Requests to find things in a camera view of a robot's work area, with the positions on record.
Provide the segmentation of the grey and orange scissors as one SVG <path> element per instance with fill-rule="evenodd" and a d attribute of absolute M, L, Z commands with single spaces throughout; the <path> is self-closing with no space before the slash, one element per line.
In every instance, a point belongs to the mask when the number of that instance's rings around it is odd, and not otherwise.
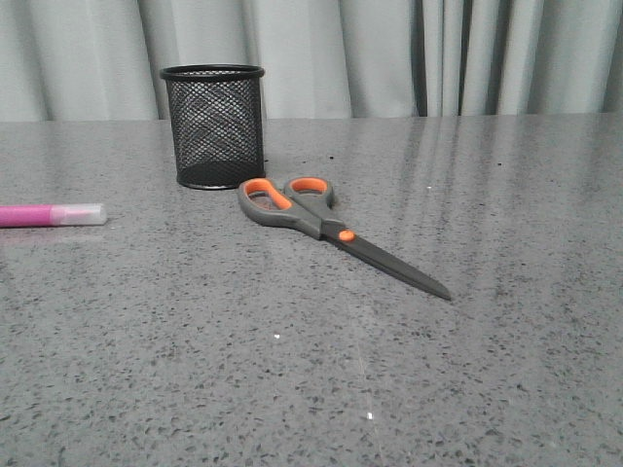
<path fill-rule="evenodd" d="M 238 187 L 238 202 L 254 222 L 286 228 L 324 240 L 351 256 L 421 291 L 449 301 L 450 291 L 436 279 L 367 241 L 332 210 L 334 190 L 318 177 L 288 181 L 280 190 L 267 178 L 249 179 Z"/>

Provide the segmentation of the pink highlighter pen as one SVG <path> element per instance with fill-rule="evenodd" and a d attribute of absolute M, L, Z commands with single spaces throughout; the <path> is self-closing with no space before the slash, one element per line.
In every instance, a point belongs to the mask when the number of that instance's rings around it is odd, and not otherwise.
<path fill-rule="evenodd" d="M 2 228 L 100 226 L 107 221 L 100 203 L 2 205 Z"/>

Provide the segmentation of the black mesh pen holder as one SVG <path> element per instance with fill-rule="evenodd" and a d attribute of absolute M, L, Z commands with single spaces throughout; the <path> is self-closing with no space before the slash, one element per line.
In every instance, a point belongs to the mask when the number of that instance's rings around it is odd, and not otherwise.
<path fill-rule="evenodd" d="M 265 175 L 264 74 L 260 66 L 242 64 L 161 70 L 180 185 L 223 190 Z"/>

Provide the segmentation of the grey curtain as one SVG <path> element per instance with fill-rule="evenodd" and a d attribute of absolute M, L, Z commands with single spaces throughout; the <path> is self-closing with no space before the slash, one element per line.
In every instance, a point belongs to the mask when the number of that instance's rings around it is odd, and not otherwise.
<path fill-rule="evenodd" d="M 618 1 L 5 1 L 1 118 L 152 120 L 161 69 L 262 66 L 270 118 L 618 112 Z"/>

